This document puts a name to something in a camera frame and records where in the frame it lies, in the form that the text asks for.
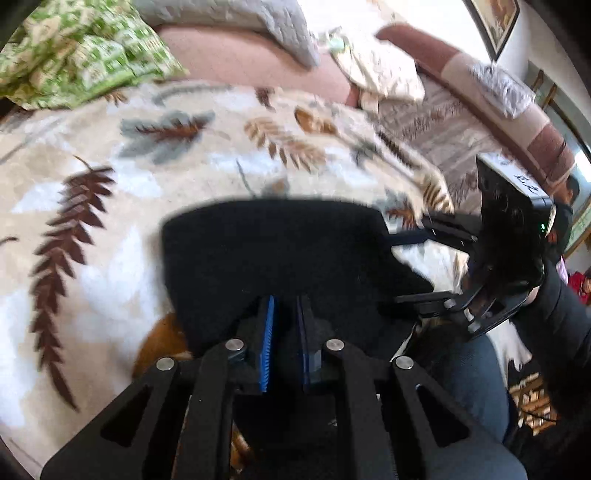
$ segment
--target person's leg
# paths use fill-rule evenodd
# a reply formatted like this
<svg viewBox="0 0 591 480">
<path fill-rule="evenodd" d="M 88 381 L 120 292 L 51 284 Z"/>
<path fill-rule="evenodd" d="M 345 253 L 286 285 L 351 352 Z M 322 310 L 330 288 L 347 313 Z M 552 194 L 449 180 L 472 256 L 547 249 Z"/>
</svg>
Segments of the person's leg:
<svg viewBox="0 0 591 480">
<path fill-rule="evenodd" d="M 410 356 L 496 440 L 509 427 L 507 394 L 495 349 L 486 335 L 462 342 L 457 327 L 432 327 L 411 345 Z"/>
</svg>

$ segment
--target bedspread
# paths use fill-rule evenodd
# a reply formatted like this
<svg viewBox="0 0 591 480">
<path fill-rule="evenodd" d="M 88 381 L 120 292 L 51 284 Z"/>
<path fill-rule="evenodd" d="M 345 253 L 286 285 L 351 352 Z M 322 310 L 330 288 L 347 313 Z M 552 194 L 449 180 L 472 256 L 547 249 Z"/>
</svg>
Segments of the bedspread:
<svg viewBox="0 0 591 480">
<path fill-rule="evenodd" d="M 427 206 L 453 210 L 428 161 L 382 143 L 362 112 L 298 92 L 148 83 L 72 111 L 16 110 L 0 135 L 0 434 L 35 476 L 129 384 L 170 312 L 164 218 L 321 197 L 374 206 L 396 231 Z M 437 290 L 465 262 L 436 244 L 395 254 Z"/>
</svg>

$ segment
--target silver screw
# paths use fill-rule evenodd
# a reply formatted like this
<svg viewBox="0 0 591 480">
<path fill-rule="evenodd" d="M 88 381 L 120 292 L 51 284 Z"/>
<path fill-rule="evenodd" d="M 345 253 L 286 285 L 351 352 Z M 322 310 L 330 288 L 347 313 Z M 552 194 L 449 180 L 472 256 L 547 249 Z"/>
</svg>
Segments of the silver screw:
<svg viewBox="0 0 591 480">
<path fill-rule="evenodd" d="M 468 325 L 468 332 L 474 333 L 479 328 L 480 328 L 480 322 L 473 322 L 470 325 Z"/>
<path fill-rule="evenodd" d="M 174 367 L 174 360 L 169 356 L 165 356 L 156 362 L 156 368 L 162 370 L 162 372 L 166 372 L 166 370 L 170 370 L 172 367 Z"/>
<path fill-rule="evenodd" d="M 244 348 L 244 342 L 239 338 L 232 338 L 226 342 L 226 348 L 231 352 L 238 352 Z"/>
<path fill-rule="evenodd" d="M 345 348 L 345 343 L 338 338 L 332 338 L 328 342 L 326 342 L 326 348 L 333 352 L 340 352 L 343 348 Z"/>
<path fill-rule="evenodd" d="M 402 370 L 410 370 L 414 366 L 413 359 L 404 355 L 396 357 L 394 363 L 396 363 L 396 366 Z"/>
</svg>

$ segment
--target picture frame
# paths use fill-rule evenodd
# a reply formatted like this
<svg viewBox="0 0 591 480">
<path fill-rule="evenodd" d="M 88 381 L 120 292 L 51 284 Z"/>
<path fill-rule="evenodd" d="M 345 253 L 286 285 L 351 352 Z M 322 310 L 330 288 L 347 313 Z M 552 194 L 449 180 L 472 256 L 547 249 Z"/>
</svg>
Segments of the picture frame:
<svg viewBox="0 0 591 480">
<path fill-rule="evenodd" d="M 518 0 L 464 0 L 491 60 L 497 61 L 517 23 Z"/>
</svg>

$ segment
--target green patterned fabric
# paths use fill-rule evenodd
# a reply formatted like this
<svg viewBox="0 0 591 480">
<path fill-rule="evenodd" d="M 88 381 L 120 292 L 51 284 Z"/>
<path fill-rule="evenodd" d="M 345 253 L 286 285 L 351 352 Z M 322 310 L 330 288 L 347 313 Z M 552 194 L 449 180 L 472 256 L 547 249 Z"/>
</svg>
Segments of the green patterned fabric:
<svg viewBox="0 0 591 480">
<path fill-rule="evenodd" d="M 27 110 L 74 108 L 183 72 L 131 0 L 44 0 L 0 53 L 0 97 Z"/>
</svg>

